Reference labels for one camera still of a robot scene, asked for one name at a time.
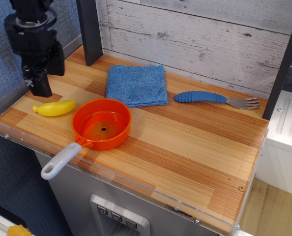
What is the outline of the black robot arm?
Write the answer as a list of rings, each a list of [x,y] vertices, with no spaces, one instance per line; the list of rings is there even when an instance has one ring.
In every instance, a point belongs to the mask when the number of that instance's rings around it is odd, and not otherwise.
[[[48,75],[64,75],[64,56],[57,32],[57,15],[50,0],[13,0],[15,13],[4,20],[13,53],[21,57],[26,86],[34,96],[50,97]]]

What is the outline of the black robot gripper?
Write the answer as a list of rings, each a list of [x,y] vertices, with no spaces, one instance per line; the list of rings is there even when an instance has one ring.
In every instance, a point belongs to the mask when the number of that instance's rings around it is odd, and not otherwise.
[[[13,52],[22,59],[26,85],[34,96],[51,97],[47,72],[63,76],[65,68],[62,45],[55,41],[55,31],[48,29],[47,15],[22,20],[16,14],[10,14],[4,20],[4,26]]]

